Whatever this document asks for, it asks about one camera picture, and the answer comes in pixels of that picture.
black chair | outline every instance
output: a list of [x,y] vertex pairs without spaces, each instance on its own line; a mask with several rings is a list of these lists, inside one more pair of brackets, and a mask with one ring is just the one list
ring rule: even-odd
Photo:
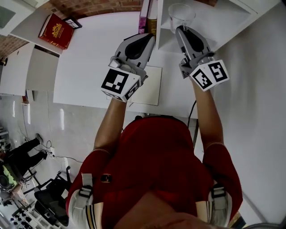
[[[35,190],[34,195],[37,199],[34,208],[51,225],[55,225],[59,222],[63,226],[68,226],[69,223],[69,218],[66,211],[67,198],[62,197],[63,192],[69,191],[72,184],[69,169],[70,167],[68,166],[66,168],[67,181],[60,176],[61,172],[58,172],[55,179],[50,179],[44,184],[33,189]],[[45,185],[47,185],[45,190],[38,190]]]

white wall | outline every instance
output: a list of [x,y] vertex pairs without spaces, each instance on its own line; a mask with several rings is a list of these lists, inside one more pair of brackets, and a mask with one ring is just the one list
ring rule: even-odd
[[26,79],[34,44],[28,43],[8,56],[3,67],[0,93],[25,95]]
[[286,7],[218,51],[230,81],[214,98],[242,188],[270,222],[286,215]]

wall shelf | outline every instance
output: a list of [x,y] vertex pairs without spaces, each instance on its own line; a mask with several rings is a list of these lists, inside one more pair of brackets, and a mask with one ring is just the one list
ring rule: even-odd
[[181,52],[175,35],[170,31],[168,8],[174,3],[187,4],[195,9],[196,17],[190,27],[207,39],[213,51],[257,17],[254,10],[239,0],[218,0],[215,7],[194,0],[159,0],[156,48],[162,51]]

red book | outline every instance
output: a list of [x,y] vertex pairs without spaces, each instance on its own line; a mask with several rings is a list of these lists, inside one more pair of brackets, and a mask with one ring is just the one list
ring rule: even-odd
[[67,49],[74,29],[55,14],[51,14],[42,27],[39,38],[61,49]]

pink book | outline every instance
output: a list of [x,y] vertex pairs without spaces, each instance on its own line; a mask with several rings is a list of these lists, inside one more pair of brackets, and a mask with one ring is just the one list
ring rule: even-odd
[[150,4],[150,0],[143,0],[141,12],[140,12],[140,18],[139,18],[139,29],[138,29],[139,34],[145,33],[149,4]]

